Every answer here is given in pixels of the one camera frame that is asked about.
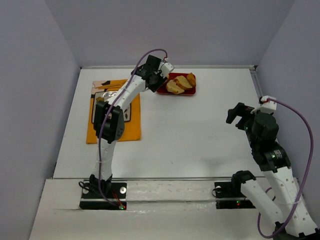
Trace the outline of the pale bread slice with raisins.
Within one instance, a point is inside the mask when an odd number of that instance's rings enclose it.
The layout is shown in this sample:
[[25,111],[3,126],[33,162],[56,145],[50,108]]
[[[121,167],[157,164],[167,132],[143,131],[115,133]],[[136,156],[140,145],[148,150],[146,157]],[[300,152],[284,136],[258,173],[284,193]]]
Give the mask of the pale bread slice with raisins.
[[179,94],[182,94],[185,92],[184,89],[182,89],[181,87],[179,87],[175,81],[173,80],[169,80],[167,83],[166,83],[166,86],[165,86],[166,90],[169,92],[169,93],[172,93],[172,94],[175,94],[175,95],[179,95]]

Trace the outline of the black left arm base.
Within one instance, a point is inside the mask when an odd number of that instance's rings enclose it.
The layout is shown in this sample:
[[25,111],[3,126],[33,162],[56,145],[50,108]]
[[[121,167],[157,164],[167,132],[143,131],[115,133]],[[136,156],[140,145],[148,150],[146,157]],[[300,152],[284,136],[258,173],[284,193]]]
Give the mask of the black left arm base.
[[127,183],[112,182],[111,189],[101,196],[99,189],[88,180],[79,181],[81,197],[79,208],[82,210],[125,211],[127,209]]

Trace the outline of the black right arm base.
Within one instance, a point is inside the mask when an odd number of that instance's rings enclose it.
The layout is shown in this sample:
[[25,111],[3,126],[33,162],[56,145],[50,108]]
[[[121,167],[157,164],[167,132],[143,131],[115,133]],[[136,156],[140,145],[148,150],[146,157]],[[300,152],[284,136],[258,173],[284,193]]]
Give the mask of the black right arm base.
[[217,210],[255,209],[253,203],[239,190],[233,188],[230,181],[217,181],[211,191]]

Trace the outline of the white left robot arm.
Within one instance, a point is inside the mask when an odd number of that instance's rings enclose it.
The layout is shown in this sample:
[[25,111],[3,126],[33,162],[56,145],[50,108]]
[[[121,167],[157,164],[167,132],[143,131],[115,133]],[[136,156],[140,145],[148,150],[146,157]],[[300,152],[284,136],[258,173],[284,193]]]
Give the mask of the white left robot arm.
[[138,63],[125,84],[107,101],[100,100],[95,106],[93,128],[98,150],[89,186],[98,191],[107,202],[112,189],[112,160],[116,143],[125,131],[124,110],[134,98],[145,90],[156,90],[168,79],[174,66],[166,60],[149,55],[144,64]]

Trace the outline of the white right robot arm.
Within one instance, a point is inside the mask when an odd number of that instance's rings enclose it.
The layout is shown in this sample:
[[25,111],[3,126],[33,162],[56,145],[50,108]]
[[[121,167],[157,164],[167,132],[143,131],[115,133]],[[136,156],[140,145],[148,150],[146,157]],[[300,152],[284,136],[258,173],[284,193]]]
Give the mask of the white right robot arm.
[[277,142],[279,126],[273,113],[277,101],[263,97],[260,106],[253,108],[239,102],[227,112],[226,123],[245,131],[251,154],[264,177],[270,184],[275,199],[262,190],[257,179],[248,170],[232,175],[231,188],[248,198],[259,216],[264,216],[274,226],[271,235],[263,234],[265,239],[273,240],[318,240],[320,229],[308,213],[302,198],[304,182],[296,185],[289,157]]

